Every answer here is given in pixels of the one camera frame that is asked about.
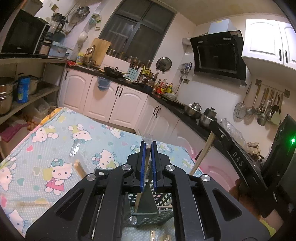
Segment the person right hand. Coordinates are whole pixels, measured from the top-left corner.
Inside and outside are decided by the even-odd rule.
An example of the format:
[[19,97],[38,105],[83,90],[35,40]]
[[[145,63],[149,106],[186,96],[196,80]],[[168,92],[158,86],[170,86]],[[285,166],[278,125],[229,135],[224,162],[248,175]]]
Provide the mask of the person right hand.
[[[262,218],[261,214],[259,213],[258,208],[255,207],[255,202],[252,200],[252,198],[249,195],[246,195],[243,193],[242,190],[240,190],[241,180],[237,179],[235,181],[235,186],[233,186],[229,193],[237,199],[250,213],[252,213],[258,220]],[[277,225],[283,225],[284,221],[279,215],[279,213],[274,209],[267,218],[264,218],[264,220],[267,221],[268,224],[277,224]]]

